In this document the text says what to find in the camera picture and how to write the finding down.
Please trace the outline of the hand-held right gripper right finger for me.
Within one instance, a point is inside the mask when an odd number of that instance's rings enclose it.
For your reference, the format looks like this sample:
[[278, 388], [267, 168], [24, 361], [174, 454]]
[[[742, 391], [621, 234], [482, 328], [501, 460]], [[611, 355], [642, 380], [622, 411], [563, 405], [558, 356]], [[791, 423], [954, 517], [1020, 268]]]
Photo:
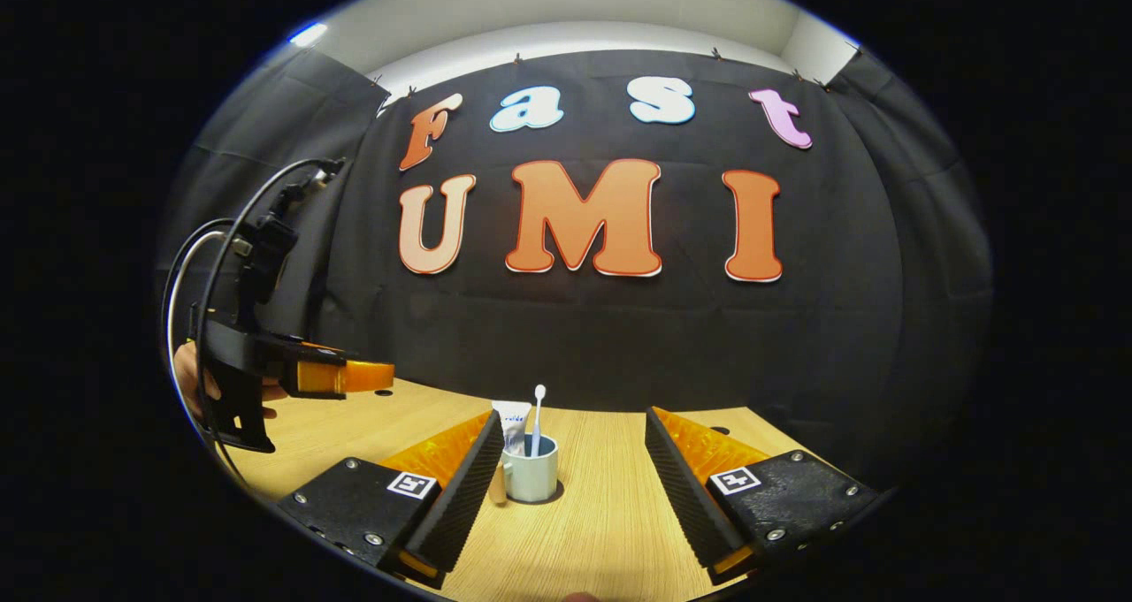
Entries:
[[761, 452], [657, 406], [646, 411], [646, 449], [714, 585], [800, 560], [881, 498], [811, 452]]

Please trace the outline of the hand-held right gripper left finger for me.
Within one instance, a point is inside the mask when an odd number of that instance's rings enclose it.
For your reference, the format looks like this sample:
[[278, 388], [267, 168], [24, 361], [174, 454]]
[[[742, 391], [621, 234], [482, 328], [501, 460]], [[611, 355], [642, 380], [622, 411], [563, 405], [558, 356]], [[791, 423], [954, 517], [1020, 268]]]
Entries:
[[501, 449], [501, 418], [487, 410], [387, 461], [338, 461], [278, 506], [360, 561], [439, 590], [465, 547]]

